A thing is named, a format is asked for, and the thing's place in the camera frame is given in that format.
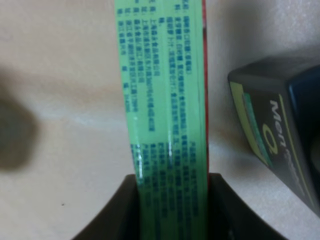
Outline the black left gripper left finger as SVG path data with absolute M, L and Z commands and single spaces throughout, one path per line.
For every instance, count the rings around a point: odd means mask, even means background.
M 109 202 L 74 239 L 140 239 L 139 194 L 134 174 L 125 176 Z

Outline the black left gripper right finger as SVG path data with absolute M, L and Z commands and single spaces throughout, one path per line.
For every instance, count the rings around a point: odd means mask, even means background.
M 209 240 L 283 240 L 228 185 L 221 174 L 209 174 L 207 238 Z

